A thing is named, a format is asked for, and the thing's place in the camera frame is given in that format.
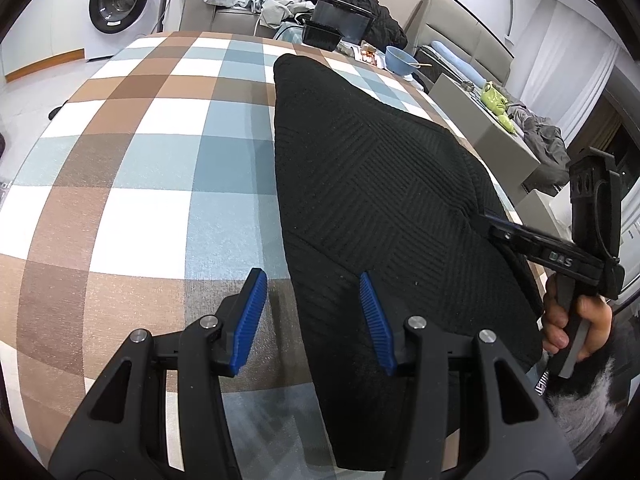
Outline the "right hand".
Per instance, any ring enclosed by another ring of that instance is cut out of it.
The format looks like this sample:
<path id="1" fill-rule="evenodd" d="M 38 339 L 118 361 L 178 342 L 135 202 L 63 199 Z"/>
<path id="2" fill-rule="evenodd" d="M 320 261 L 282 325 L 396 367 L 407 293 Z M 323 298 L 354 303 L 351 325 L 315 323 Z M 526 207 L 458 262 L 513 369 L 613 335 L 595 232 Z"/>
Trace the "right hand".
<path id="1" fill-rule="evenodd" d="M 590 323 L 590 329 L 584 345 L 580 349 L 577 361 L 582 362 L 602 349 L 610 336 L 613 324 L 611 307 L 600 296 L 585 296 L 578 298 L 577 314 Z M 565 327 L 568 323 L 567 312 L 558 304 L 558 283 L 556 275 L 549 276 L 544 294 L 544 315 L 541 319 L 544 340 L 544 350 L 557 354 L 570 343 Z"/>

